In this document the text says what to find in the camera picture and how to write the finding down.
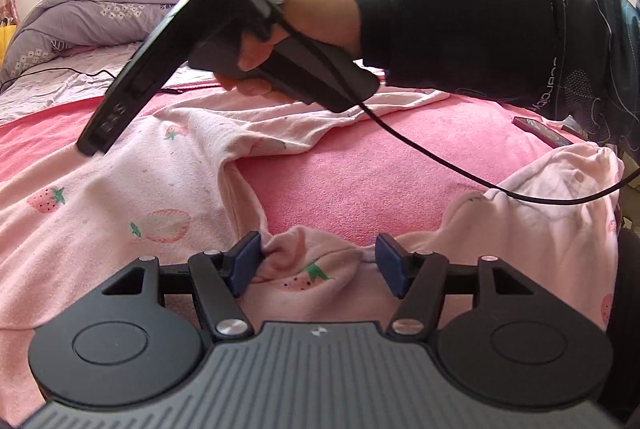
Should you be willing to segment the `black sleeved right forearm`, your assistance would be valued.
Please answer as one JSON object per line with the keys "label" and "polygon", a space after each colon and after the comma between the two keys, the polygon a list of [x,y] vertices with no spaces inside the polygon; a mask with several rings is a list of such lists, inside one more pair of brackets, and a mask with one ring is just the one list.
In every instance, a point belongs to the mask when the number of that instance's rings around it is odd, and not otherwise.
{"label": "black sleeved right forearm", "polygon": [[639,9],[628,0],[356,0],[363,62],[391,85],[573,118],[639,150]]}

